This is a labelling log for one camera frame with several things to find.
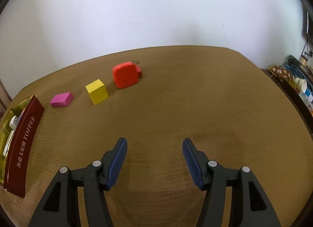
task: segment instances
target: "metal pin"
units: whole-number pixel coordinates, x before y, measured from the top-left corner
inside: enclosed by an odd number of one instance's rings
[[[250,172],[250,168],[248,166],[243,166],[242,171],[245,173],[248,173],[248,172]]]
[[[211,167],[216,167],[217,166],[217,162],[216,161],[209,161],[209,166]]]
[[[61,173],[65,173],[65,172],[67,172],[67,170],[68,170],[67,167],[62,167],[62,168],[60,168],[60,172],[61,172]]]
[[[94,167],[99,167],[99,166],[101,165],[101,161],[96,160],[96,161],[94,161],[94,162],[92,163],[92,165],[93,165]]]

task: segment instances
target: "paper cup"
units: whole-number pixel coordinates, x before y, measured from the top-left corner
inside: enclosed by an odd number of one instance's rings
[[[307,88],[307,82],[305,79],[302,78],[293,78],[293,81],[297,84],[297,87],[303,92],[306,92],[306,88]]]

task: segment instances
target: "toy block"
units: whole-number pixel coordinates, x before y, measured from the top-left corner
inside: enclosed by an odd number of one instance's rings
[[[138,82],[136,65],[132,62],[120,63],[112,69],[117,88],[126,88]]]
[[[94,105],[103,102],[105,99],[109,97],[105,85],[99,79],[86,85],[85,87]]]
[[[12,130],[16,129],[16,126],[18,125],[18,118],[17,118],[17,116],[14,116],[14,117],[11,118],[11,121],[10,121],[9,125],[12,128]]]
[[[50,104],[52,107],[66,107],[68,106],[71,101],[73,100],[73,94],[71,92],[56,94],[53,96],[52,100],[50,101]]]
[[[136,65],[136,69],[137,69],[138,78],[141,78],[142,77],[142,71],[141,71],[141,68],[139,67],[139,65]]]

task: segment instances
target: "red object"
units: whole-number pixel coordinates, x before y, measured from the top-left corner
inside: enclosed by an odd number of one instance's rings
[[[120,63],[114,66],[112,73],[117,88],[126,88],[138,83],[137,68],[132,62]]]
[[[138,65],[136,65],[136,69],[137,69],[138,78],[141,78],[142,77],[141,68]]]
[[[25,197],[26,170],[32,140],[43,112],[43,106],[33,96],[18,122],[7,154],[3,188],[21,198]]]

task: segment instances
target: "yellow block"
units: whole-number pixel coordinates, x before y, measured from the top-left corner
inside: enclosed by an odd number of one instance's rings
[[[94,105],[97,105],[109,97],[105,85],[99,79],[89,85],[86,85],[85,87]]]

